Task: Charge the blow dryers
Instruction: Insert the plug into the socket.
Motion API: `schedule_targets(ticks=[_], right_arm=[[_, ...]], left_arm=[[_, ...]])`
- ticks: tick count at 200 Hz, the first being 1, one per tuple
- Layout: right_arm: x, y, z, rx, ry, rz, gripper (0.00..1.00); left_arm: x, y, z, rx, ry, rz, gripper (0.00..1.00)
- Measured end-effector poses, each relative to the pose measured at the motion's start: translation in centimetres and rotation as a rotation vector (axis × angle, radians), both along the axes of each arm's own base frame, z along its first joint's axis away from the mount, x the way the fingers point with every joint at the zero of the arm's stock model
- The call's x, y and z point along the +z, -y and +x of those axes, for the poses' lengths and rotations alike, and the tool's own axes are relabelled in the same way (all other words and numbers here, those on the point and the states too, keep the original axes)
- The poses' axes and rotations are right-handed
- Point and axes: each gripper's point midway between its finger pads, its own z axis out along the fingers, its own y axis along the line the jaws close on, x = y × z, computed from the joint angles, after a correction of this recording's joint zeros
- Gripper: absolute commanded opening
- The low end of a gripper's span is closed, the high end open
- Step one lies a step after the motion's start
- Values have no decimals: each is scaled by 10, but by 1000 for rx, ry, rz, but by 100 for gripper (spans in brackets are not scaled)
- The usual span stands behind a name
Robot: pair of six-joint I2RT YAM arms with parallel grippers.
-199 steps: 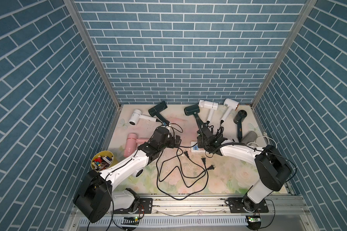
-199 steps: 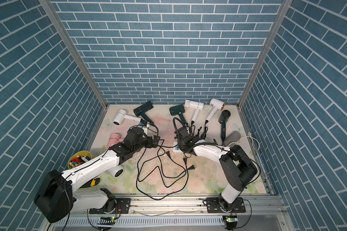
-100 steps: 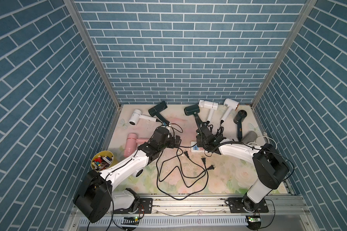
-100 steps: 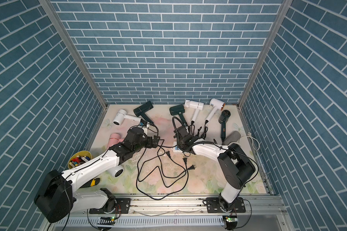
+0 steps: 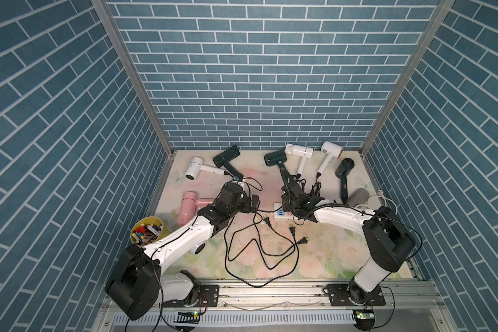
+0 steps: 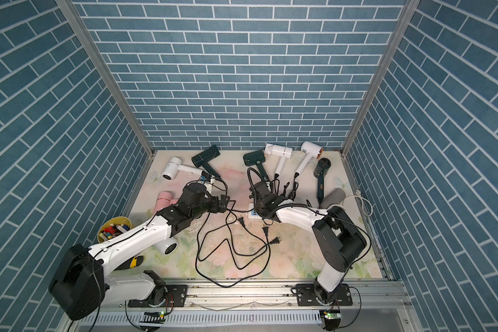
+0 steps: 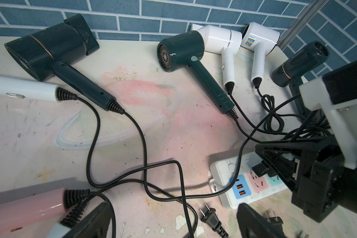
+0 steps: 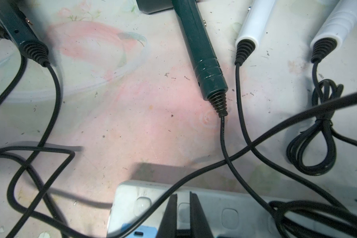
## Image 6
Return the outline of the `dark green boxy hair dryer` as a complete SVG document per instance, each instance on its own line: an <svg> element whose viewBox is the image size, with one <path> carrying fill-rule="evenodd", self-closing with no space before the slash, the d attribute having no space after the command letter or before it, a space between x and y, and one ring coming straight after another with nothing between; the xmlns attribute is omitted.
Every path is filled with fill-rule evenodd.
<svg viewBox="0 0 498 332"><path fill-rule="evenodd" d="M260 173L263 181L270 182L270 178L264 168L264 163L266 161L266 157L263 150L257 150L254 152L249 152L243 155L243 161L245 166L256 166L258 172Z"/></svg>

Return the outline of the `dark teal round hair dryer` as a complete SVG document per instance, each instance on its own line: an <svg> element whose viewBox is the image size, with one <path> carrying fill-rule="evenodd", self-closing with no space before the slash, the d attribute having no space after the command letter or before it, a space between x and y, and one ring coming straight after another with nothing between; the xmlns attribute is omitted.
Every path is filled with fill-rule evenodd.
<svg viewBox="0 0 498 332"><path fill-rule="evenodd" d="M318 200L319 206L321 206L321 203L325 197L325 176L328 173L330 167L331 161L328 158L321 158L313 171L314 177L318 180L316 198Z"/></svg>

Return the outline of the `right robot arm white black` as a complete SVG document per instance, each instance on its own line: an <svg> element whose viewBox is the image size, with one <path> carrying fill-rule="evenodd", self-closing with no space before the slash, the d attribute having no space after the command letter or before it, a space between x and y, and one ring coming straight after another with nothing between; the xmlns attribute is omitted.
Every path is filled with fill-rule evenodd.
<svg viewBox="0 0 498 332"><path fill-rule="evenodd" d="M337 288L348 270L367 247L362 228L355 225L338 206L317 209L294 203L274 193L249 196L256 213L263 219L292 224L311 231L318 242L325 265L314 281L314 292L324 305L337 298Z"/></svg>

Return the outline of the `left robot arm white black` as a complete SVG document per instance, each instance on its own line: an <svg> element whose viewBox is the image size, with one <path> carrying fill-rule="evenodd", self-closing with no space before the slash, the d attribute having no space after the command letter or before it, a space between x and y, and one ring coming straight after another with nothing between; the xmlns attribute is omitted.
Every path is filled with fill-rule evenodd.
<svg viewBox="0 0 498 332"><path fill-rule="evenodd" d="M175 204L140 226L88 248L70 247L49 284L49 293L72 321L87 317L103 304L127 300L146 301L151 307L163 304L167 289L155 272L146 270L131 277L111 277L111 272L150 246L171 246L173 236L204 213L225 212L229 200L226 195L211 195L202 183L186 185Z"/></svg>

